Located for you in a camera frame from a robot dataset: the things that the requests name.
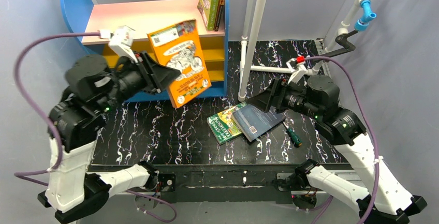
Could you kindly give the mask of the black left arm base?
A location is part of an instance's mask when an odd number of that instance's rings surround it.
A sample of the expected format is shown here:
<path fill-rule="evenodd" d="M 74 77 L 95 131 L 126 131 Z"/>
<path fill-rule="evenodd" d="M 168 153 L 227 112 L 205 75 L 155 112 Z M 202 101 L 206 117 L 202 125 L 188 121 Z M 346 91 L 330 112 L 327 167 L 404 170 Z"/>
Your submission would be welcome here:
<path fill-rule="evenodd" d="M 162 200 L 160 197 L 163 192 L 174 191 L 176 176 L 171 173 L 160 172 L 158 167 L 146 161 L 138 162 L 135 164 L 135 168 L 149 174 L 145 185 L 140 186 L 141 190 L 138 192 L 145 194 L 146 197 L 137 196 L 135 199 L 137 206 L 146 210 L 154 210 L 158 206 L 168 206 L 175 210 L 173 204 Z"/>

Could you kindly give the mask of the grey blue book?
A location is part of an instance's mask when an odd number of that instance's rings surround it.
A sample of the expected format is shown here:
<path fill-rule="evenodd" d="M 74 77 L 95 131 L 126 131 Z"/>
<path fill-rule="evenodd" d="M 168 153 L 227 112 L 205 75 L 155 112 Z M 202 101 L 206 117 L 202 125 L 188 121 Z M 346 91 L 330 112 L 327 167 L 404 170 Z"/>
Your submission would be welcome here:
<path fill-rule="evenodd" d="M 280 124 L 285 119 L 285 115 L 276 113 L 274 107 L 271 107 L 268 112 L 263 112 L 255 106 L 247 104 L 234 111 L 231 118 L 246 139 L 253 142 Z"/>

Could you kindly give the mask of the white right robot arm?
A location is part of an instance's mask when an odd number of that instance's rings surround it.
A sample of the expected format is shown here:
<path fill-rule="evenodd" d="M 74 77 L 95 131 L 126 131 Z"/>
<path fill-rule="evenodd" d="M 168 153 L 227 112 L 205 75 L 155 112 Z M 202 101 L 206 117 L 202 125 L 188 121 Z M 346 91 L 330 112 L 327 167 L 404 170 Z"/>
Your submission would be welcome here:
<path fill-rule="evenodd" d="M 275 79 L 248 103 L 268 112 L 293 110 L 311 117 L 317 132 L 341 153 L 363 185 L 355 185 L 308 159 L 295 168 L 282 188 L 321 189 L 350 206 L 362 223 L 409 223 L 409 217 L 427 207 L 426 200 L 407 191 L 385 162 L 375 157 L 371 133 L 359 117 L 339 104 L 339 87 L 325 75 L 309 77 L 301 86 Z"/>

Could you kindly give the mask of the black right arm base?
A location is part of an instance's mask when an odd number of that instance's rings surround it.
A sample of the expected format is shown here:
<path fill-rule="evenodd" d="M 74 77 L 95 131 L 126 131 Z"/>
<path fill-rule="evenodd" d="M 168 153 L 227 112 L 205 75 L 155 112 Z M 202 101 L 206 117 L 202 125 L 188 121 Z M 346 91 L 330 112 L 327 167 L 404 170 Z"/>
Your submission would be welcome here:
<path fill-rule="evenodd" d="M 296 167 L 292 174 L 275 178 L 272 184 L 279 191 L 304 191 L 304 193 L 292 194 L 291 198 L 296 207 L 310 211 L 316 207 L 318 188 L 310 184 L 307 175 L 317 166 L 319 166 L 317 161 L 308 159 Z"/>

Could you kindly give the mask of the red hardcover book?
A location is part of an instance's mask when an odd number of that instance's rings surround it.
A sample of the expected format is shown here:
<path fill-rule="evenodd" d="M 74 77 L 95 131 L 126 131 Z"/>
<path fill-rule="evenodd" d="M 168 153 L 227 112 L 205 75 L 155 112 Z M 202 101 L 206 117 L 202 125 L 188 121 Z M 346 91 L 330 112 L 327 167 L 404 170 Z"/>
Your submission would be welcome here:
<path fill-rule="evenodd" d="M 214 31 L 217 32 L 219 30 L 220 21 L 223 15 L 223 9 L 225 6 L 225 0 L 219 0 L 218 8 L 215 15 L 215 21 L 214 21 Z"/>

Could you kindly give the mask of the dark green storey treehouse book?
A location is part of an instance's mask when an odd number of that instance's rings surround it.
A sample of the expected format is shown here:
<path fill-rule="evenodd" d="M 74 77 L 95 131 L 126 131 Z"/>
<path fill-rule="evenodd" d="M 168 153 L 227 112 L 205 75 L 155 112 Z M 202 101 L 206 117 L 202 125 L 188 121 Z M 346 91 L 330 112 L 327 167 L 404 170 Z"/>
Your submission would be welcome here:
<path fill-rule="evenodd" d="M 246 102 L 241 102 L 207 118 L 209 127 L 219 145 L 223 145 L 242 134 L 242 131 L 232 119 L 232 114 L 244 106 L 246 106 Z"/>

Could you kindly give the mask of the orange cartoon book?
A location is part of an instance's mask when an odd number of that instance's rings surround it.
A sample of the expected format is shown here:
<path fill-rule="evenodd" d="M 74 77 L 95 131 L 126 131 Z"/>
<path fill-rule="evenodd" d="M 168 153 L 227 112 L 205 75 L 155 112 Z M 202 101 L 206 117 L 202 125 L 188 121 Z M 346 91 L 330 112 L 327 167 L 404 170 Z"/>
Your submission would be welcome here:
<path fill-rule="evenodd" d="M 212 86 L 195 19 L 148 33 L 157 62 L 179 76 L 167 87 L 172 106 L 180 108 Z"/>

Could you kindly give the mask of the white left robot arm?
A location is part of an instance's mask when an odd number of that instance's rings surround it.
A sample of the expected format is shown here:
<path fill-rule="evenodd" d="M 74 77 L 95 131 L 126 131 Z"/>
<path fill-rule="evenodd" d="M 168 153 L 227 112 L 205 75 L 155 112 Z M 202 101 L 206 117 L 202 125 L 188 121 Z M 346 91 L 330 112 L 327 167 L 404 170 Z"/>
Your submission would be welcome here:
<path fill-rule="evenodd" d="M 72 223 L 99 211 L 114 195 L 142 187 L 158 191 L 158 169 L 147 161 L 111 173 L 88 173 L 98 132 L 105 115 L 138 92 L 156 94 L 168 87 L 180 71 L 160 65 L 146 52 L 137 61 L 122 56 L 110 68 L 99 54 L 78 59 L 66 71 L 68 87 L 49 113 L 55 131 L 49 131 L 51 164 L 48 188 L 38 195 L 55 209 L 60 223 Z"/>

